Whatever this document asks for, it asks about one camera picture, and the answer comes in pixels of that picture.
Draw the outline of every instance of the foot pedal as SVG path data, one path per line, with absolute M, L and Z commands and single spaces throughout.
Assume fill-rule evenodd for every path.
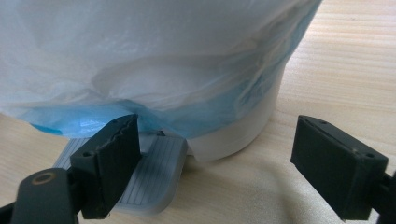
M 54 167 L 70 167 L 70 156 L 88 138 L 71 139 Z M 142 159 L 115 209 L 138 216 L 160 213 L 172 202 L 187 154 L 183 138 L 139 134 Z

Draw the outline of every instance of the light wood surface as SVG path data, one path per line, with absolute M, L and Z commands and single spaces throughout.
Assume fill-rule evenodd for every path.
M 324 0 L 252 144 L 220 161 L 188 158 L 176 198 L 158 216 L 112 212 L 80 223 L 343 223 L 289 162 L 300 114 L 338 126 L 389 157 L 390 175 L 396 170 L 394 0 Z M 26 176 L 51 167 L 66 143 L 0 116 L 0 205 L 15 200 Z

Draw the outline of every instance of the gray plastic object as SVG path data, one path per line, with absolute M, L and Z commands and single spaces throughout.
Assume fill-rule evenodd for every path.
M 69 157 L 88 138 L 71 139 L 54 167 L 70 167 Z M 114 207 L 120 212 L 151 216 L 165 209 L 175 196 L 187 154 L 185 139 L 155 134 L 139 134 L 142 159 Z

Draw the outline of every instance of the plastic bag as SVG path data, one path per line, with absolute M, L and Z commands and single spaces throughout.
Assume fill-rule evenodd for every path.
M 1 1 L 0 112 L 73 138 L 131 113 L 213 133 L 279 85 L 319 2 Z

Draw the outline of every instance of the wood grain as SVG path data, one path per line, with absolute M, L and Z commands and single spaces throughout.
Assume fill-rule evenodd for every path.
M 176 198 L 158 216 L 112 212 L 80 222 L 343 223 L 289 162 L 297 116 L 325 119 L 385 154 L 391 174 L 395 71 L 396 2 L 325 0 L 287 65 L 276 111 L 252 144 L 220 161 L 188 158 Z M 0 204 L 15 200 L 26 176 L 51 167 L 66 142 L 0 116 Z

